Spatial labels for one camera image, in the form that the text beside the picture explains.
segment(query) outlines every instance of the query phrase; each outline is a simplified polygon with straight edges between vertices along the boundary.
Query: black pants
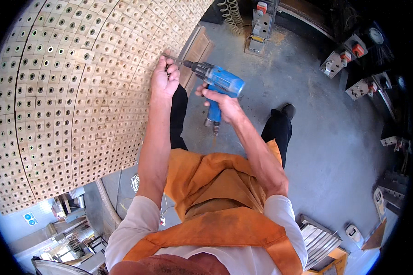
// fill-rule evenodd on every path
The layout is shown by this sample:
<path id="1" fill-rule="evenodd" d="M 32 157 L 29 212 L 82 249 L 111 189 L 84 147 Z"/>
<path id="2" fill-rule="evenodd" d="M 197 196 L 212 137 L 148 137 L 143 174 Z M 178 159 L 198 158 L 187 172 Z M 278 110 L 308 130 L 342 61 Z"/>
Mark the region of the black pants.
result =
<path id="1" fill-rule="evenodd" d="M 179 85 L 173 96 L 173 105 L 171 106 L 170 114 L 170 142 L 171 149 L 181 148 L 188 151 L 184 139 L 182 139 L 182 128 L 184 126 L 184 118 L 187 112 L 188 97 L 185 89 Z M 292 125 L 287 116 L 279 110 L 272 109 L 271 117 L 265 124 L 262 132 L 262 139 L 265 142 L 276 139 L 278 149 L 281 154 L 283 168 L 286 164 L 287 144 L 291 139 Z"/>

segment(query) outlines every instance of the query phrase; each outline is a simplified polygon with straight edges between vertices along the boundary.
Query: shoe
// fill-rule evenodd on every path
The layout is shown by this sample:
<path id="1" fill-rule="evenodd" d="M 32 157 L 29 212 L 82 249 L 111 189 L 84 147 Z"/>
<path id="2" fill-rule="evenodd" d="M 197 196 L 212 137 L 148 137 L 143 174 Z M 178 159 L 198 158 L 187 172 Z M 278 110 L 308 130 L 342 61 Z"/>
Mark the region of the shoe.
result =
<path id="1" fill-rule="evenodd" d="M 288 103 L 283 108 L 281 108 L 281 113 L 287 116 L 287 118 L 289 118 L 289 120 L 291 121 L 295 116 L 295 106 L 291 103 Z"/>

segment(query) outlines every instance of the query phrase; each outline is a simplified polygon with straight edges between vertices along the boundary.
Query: orange apron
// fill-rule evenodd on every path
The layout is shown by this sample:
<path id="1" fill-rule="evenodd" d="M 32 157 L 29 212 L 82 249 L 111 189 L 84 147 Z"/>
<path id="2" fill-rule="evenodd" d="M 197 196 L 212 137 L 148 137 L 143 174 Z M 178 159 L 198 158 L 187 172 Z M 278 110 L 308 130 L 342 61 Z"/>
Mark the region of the orange apron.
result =
<path id="1" fill-rule="evenodd" d="M 281 165 L 275 140 L 267 143 Z M 165 194 L 182 223 L 140 240 L 123 261 L 138 261 L 163 247 L 260 246 L 283 275 L 303 272 L 285 228 L 263 215 L 265 193 L 247 159 L 173 149 Z"/>

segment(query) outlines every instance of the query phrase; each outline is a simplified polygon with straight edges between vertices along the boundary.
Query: left hand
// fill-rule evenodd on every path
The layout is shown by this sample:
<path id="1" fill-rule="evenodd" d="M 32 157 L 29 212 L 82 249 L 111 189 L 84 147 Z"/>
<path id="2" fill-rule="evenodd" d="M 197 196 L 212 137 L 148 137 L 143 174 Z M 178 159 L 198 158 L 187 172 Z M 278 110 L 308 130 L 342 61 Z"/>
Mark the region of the left hand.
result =
<path id="1" fill-rule="evenodd" d="M 170 55 L 170 49 L 164 51 Z M 156 100 L 172 99 L 173 94 L 179 85 L 179 76 L 181 72 L 179 67 L 174 63 L 174 60 L 163 55 L 159 57 L 159 63 L 151 76 L 151 98 Z"/>

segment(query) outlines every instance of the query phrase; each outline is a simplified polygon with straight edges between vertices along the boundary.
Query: white shirt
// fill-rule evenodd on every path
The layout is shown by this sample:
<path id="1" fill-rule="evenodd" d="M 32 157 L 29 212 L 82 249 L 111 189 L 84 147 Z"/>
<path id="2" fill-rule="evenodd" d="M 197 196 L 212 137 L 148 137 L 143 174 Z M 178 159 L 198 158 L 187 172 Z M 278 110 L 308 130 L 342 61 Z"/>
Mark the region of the white shirt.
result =
<path id="1" fill-rule="evenodd" d="M 130 205 L 126 218 L 110 236 L 106 248 L 106 266 L 111 268 L 122 261 L 138 241 L 159 228 L 159 209 L 147 197 L 135 196 Z M 294 210 L 291 201 L 282 195 L 270 196 L 265 202 L 264 215 L 275 223 L 283 226 L 286 235 L 300 258 L 303 268 L 307 262 L 307 251 L 300 228 L 294 220 Z M 202 247 L 202 246 L 174 246 L 159 249 L 155 255 L 170 254 L 185 259 L 199 254 L 214 255 L 230 274 L 281 274 L 269 254 L 263 247 Z"/>

